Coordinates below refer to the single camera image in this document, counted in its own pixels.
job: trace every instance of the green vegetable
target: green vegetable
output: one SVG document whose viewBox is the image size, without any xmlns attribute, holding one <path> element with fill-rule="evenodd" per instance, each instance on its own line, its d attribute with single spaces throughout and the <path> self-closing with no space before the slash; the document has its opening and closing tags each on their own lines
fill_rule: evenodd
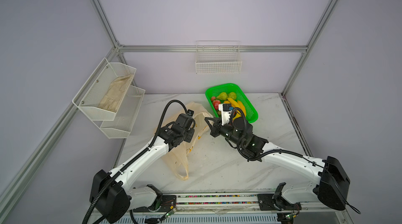
<svg viewBox="0 0 402 224">
<path fill-rule="evenodd" d="M 236 100 L 237 95 L 236 95 L 236 93 L 234 93 L 234 92 L 232 91 L 231 93 L 229 93 L 228 97 L 229 97 L 229 98 L 232 98 L 233 100 Z"/>
<path fill-rule="evenodd" d="M 216 97 L 217 100 L 227 100 L 228 99 L 228 95 L 226 94 L 226 92 L 222 92 L 221 94 L 219 94 L 219 96 Z"/>
</svg>

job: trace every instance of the mesh shelf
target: mesh shelf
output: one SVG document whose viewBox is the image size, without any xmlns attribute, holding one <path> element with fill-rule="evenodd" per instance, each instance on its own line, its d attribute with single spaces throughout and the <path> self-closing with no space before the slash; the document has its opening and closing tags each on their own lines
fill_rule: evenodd
<svg viewBox="0 0 402 224">
<path fill-rule="evenodd" d="M 115 120 L 103 121 L 100 125 L 100 129 L 108 138 L 127 138 L 130 135 L 144 94 L 144 89 L 135 86 L 128 87 Z"/>
<path fill-rule="evenodd" d="M 234 74 L 241 68 L 239 41 L 197 41 L 197 74 Z"/>
<path fill-rule="evenodd" d="M 135 68 L 124 65 L 122 63 L 107 63 L 103 68 L 97 80 L 89 88 L 83 99 L 78 102 L 79 110 L 81 110 L 90 120 L 114 120 L 120 109 L 121 103 L 117 107 L 117 112 L 107 111 L 98 108 L 102 98 L 105 96 L 110 84 L 117 78 L 133 74 L 129 83 L 133 81 Z"/>
</svg>

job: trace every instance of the white marble table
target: white marble table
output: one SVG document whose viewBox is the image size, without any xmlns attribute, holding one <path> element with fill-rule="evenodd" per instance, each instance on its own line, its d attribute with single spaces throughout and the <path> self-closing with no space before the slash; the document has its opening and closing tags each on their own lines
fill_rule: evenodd
<svg viewBox="0 0 402 224">
<path fill-rule="evenodd" d="M 288 114 L 277 93 L 246 94 L 258 111 L 259 118 L 252 123 L 253 133 L 285 149 L 305 154 Z M 184 104 L 191 101 L 212 109 L 204 94 L 150 94 L 145 95 L 127 138 L 118 164 L 129 159 L 152 138 L 166 103 L 172 99 Z M 181 106 L 172 104 L 165 119 Z M 274 191 L 281 182 L 304 182 L 306 179 L 285 168 L 259 161 L 247 162 L 223 137 L 213 138 L 206 132 L 188 155 L 189 179 L 176 178 L 162 159 L 152 164 L 135 182 L 135 187 L 153 184 L 165 193 Z"/>
</svg>

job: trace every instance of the plastic bag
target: plastic bag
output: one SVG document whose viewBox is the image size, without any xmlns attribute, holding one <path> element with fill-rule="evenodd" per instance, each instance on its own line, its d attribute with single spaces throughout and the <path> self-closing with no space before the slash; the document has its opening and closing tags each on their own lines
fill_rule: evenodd
<svg viewBox="0 0 402 224">
<path fill-rule="evenodd" d="M 212 115 L 201 105 L 195 102 L 190 102 L 186 105 L 187 109 L 194 111 L 194 119 L 195 119 L 195 128 L 194 135 L 191 139 L 191 142 L 181 142 L 180 145 L 173 148 L 167 154 L 162 156 L 162 160 L 168 165 L 168 167 L 173 171 L 174 175 L 181 180 L 188 179 L 188 160 L 187 155 L 194 148 L 195 143 L 201 138 L 201 135 L 209 130 L 207 123 L 205 122 L 205 117 L 212 117 Z M 176 121 L 177 117 L 180 113 L 183 113 L 183 110 L 179 111 L 177 114 L 173 115 L 169 119 L 163 122 L 163 126 L 169 122 Z M 180 166 L 183 166 L 186 170 L 186 175 L 181 175 L 179 173 Z"/>
</svg>

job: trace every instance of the beige cloth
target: beige cloth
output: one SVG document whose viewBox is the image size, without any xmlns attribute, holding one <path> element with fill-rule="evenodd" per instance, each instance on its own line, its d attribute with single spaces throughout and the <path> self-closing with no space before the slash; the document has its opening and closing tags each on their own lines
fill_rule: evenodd
<svg viewBox="0 0 402 224">
<path fill-rule="evenodd" d="M 132 80 L 133 74 L 118 77 L 109 85 L 109 89 L 99 102 L 98 108 L 117 112 L 125 91 L 127 90 Z"/>
<path fill-rule="evenodd" d="M 191 142 L 181 142 L 180 145 L 173 148 L 167 154 L 162 156 L 162 160 L 168 165 L 168 167 L 173 171 L 174 175 L 181 180 L 188 179 L 188 160 L 187 156 L 193 150 L 195 143 L 201 138 L 201 135 L 209 130 L 207 123 L 205 122 L 205 117 L 212 117 L 212 115 L 201 105 L 195 102 L 190 102 L 186 105 L 187 109 L 194 111 L 194 119 L 195 119 L 195 128 L 194 135 L 191 139 Z M 168 120 L 163 122 L 163 126 L 167 123 L 176 121 L 177 117 L 180 113 L 183 113 L 183 110 L 179 111 Z M 181 175 L 179 173 L 180 166 L 183 166 L 186 170 L 186 175 Z"/>
</svg>

